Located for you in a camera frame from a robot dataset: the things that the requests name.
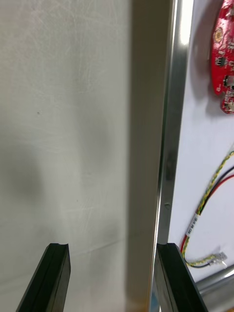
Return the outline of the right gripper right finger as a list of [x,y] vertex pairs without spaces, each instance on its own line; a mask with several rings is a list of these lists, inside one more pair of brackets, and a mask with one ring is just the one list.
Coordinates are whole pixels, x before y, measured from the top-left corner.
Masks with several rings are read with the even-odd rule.
[[176,244],[157,244],[154,275],[162,312],[204,311],[204,301]]

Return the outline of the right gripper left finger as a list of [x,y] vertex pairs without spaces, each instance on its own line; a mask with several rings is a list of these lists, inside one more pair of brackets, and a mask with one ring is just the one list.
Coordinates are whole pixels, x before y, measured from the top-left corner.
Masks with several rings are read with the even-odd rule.
[[62,312],[71,262],[68,244],[49,244],[17,307],[18,312]]

